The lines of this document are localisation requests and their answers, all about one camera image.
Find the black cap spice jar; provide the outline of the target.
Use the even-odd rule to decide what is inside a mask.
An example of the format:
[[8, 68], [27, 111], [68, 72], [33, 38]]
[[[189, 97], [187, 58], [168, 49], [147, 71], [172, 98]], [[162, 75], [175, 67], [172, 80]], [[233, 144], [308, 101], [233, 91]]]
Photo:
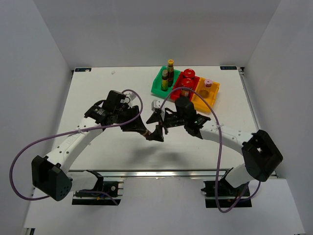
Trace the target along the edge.
[[140, 134], [144, 137], [147, 138], [149, 135], [151, 135], [151, 132], [148, 129], [140, 131]]

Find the small brown cap bottle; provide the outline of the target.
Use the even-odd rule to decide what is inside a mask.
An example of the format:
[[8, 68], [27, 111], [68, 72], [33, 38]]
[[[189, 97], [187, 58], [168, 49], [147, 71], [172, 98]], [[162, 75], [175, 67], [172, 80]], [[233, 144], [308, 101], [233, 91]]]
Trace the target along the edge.
[[161, 90], [162, 91], [167, 91], [168, 90], [168, 70], [163, 70], [162, 71]]

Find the red lid jar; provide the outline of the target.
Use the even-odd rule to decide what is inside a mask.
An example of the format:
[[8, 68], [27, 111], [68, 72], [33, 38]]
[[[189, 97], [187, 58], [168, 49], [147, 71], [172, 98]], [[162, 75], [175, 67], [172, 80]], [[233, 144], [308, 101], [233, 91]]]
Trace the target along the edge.
[[181, 91], [180, 96], [189, 97], [190, 96], [190, 89], [194, 86], [194, 81], [191, 78], [184, 78], [181, 81]]
[[195, 71], [193, 69], [185, 69], [183, 71], [183, 77], [193, 80], [195, 78]]

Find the yellow cap sauce bottle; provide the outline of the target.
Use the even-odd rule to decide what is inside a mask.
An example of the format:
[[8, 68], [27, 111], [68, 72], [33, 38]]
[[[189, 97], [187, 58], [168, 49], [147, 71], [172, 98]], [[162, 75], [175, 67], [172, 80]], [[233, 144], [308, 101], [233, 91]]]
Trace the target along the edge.
[[167, 70], [168, 70], [168, 87], [172, 87], [175, 75], [173, 59], [168, 60]]

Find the pink cap spice bottle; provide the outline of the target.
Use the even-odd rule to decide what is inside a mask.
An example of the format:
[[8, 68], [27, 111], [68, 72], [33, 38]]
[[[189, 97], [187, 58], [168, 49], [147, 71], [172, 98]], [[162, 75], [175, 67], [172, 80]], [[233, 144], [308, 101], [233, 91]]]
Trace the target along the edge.
[[213, 85], [213, 81], [210, 79], [204, 79], [200, 84], [199, 94], [202, 98], [208, 98], [210, 93], [210, 88]]

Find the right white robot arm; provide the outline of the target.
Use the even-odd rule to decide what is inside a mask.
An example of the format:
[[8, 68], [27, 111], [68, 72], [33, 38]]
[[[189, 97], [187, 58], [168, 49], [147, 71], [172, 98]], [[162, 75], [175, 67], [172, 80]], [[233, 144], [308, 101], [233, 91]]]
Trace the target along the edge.
[[163, 142], [163, 135], [169, 128], [183, 126], [189, 135], [221, 143], [243, 156], [244, 163], [229, 169], [218, 182], [218, 188], [226, 195], [233, 195], [239, 187], [252, 180], [265, 182], [283, 160], [266, 131], [246, 133], [220, 126], [209, 117], [198, 114], [187, 98], [180, 97], [175, 101], [175, 111], [162, 107], [160, 100], [154, 100], [151, 107], [153, 114], [147, 123], [155, 122], [157, 125], [148, 140]]

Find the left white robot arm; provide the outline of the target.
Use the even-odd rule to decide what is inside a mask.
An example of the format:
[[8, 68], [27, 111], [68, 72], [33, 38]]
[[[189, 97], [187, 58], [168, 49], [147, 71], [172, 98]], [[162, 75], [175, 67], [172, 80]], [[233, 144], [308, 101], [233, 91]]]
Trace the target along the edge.
[[119, 126], [123, 131], [147, 136], [149, 131], [140, 114], [143, 106], [133, 105], [139, 95], [130, 89], [111, 90], [105, 100], [93, 104], [84, 114], [74, 133], [44, 157], [32, 160], [33, 186], [55, 201], [63, 200], [71, 191], [92, 195], [104, 192], [103, 176], [96, 171], [70, 172], [70, 167], [84, 149], [106, 129]]

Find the green plastic bin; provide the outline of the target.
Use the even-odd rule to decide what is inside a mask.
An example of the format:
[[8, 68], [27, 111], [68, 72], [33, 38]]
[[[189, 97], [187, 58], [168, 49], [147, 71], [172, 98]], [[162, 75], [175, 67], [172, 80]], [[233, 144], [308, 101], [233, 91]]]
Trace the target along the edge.
[[178, 77], [181, 73], [181, 71], [179, 71], [179, 70], [174, 70], [174, 81], [173, 81], [172, 86], [168, 87], [168, 90], [163, 91], [161, 89], [161, 82], [162, 82], [162, 71], [165, 69], [167, 69], [166, 66], [161, 67], [161, 69], [159, 70], [157, 76], [155, 77], [153, 84], [152, 84], [152, 87], [151, 87], [151, 93], [156, 95], [157, 97], [160, 97], [160, 98], [166, 98], [167, 97], [167, 95], [172, 91], [172, 89], [173, 89], [175, 83], [177, 82]]

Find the red plastic bin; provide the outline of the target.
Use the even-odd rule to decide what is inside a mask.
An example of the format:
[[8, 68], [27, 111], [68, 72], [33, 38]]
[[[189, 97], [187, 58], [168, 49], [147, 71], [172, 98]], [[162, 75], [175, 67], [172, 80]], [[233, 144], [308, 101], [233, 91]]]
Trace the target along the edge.
[[[183, 71], [180, 73], [180, 75], [179, 75], [179, 77], [178, 77], [178, 80], [177, 80], [177, 82], [175, 83], [173, 89], [178, 88], [178, 87], [181, 87], [181, 81], [182, 81], [182, 79], [184, 79], [184, 77], [183, 77]], [[195, 90], [195, 89], [196, 89], [196, 87], [197, 87], [197, 85], [198, 85], [198, 82], [199, 82], [199, 79], [200, 79], [200, 78], [195, 75], [195, 78], [193, 79], [193, 81], [194, 81], [194, 86], [193, 86], [192, 90]], [[180, 96], [180, 91], [181, 91], [181, 90], [176, 90], [176, 91], [172, 92], [171, 95], [170, 95], [170, 98], [171, 98], [172, 100], [176, 100], [177, 98], [181, 97], [181, 96]], [[191, 100], [192, 96], [193, 96], [193, 93], [190, 92], [190, 96], [189, 96], [188, 98]]]

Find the yellow plastic bin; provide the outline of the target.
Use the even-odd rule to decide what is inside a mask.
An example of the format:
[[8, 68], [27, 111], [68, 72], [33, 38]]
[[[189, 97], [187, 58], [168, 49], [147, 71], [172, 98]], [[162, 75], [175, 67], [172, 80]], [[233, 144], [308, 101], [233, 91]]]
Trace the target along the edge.
[[[205, 78], [202, 78], [202, 77], [199, 79], [198, 85], [195, 89], [196, 93], [198, 93], [198, 94], [199, 94], [199, 90], [200, 90], [200, 84], [204, 79]], [[215, 103], [219, 88], [220, 88], [220, 84], [217, 82], [213, 82], [213, 85], [210, 88], [209, 97], [203, 98], [209, 104], [209, 106], [211, 108], [213, 107], [213, 105]], [[197, 111], [202, 112], [202, 113], [206, 113], [206, 114], [209, 114], [211, 112], [211, 110], [208, 108], [208, 106], [205, 104], [205, 102], [196, 94], [193, 94], [191, 101], [194, 104], [194, 108]]]

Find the left table logo sticker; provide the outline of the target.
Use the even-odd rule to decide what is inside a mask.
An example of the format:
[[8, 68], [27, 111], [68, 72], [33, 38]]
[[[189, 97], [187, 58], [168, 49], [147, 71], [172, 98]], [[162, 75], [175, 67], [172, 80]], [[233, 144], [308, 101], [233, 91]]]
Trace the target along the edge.
[[90, 72], [91, 68], [75, 68], [74, 72]]

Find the table logo sticker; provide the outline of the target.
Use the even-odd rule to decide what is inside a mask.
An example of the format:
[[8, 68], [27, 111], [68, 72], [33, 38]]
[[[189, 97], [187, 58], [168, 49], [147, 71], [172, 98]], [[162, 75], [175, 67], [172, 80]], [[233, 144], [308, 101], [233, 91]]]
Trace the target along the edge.
[[75, 68], [74, 72], [90, 72], [91, 68]]
[[220, 66], [221, 70], [237, 70], [236, 66]]

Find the right table logo sticker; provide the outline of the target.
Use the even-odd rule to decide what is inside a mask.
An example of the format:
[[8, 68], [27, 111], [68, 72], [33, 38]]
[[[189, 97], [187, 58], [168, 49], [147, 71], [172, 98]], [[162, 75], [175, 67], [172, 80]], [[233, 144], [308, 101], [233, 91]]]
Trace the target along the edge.
[[220, 66], [221, 70], [237, 70], [236, 66]]

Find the aluminium table front rail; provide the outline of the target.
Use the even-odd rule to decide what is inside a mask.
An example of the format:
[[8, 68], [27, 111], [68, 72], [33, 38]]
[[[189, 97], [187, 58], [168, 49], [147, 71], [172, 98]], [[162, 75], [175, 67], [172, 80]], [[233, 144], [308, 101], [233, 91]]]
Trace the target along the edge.
[[215, 170], [89, 170], [97, 172], [105, 178], [210, 178], [216, 176]]

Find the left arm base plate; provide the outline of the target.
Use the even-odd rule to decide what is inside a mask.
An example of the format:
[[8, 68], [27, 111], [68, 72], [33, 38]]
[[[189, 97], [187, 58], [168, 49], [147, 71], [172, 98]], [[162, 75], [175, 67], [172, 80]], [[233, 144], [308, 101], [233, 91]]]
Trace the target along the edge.
[[72, 198], [72, 205], [76, 206], [118, 206], [121, 202], [124, 180], [118, 178], [104, 178], [103, 183], [93, 191], [76, 191]]

